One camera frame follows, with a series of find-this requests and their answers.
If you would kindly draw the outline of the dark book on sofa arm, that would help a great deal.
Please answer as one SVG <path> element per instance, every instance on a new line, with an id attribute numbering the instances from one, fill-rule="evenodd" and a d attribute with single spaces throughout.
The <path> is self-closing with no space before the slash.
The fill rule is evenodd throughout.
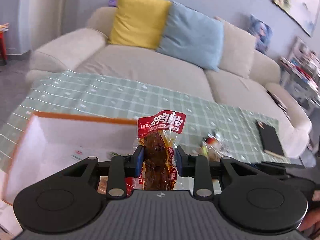
<path id="1" fill-rule="evenodd" d="M 269 96 L 272 98 L 272 100 L 276 103 L 276 105 L 284 112 L 285 116 L 291 120 L 289 117 L 289 114 L 287 112 L 287 106 L 278 98 L 275 94 L 271 93 L 270 91 L 267 91 Z"/>

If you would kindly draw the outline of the person's hand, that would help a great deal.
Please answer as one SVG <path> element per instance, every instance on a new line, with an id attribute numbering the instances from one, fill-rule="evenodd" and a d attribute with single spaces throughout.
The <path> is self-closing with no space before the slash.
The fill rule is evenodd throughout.
<path id="1" fill-rule="evenodd" d="M 319 239 L 319 208 L 314 209 L 306 214 L 298 230 L 310 239 Z"/>

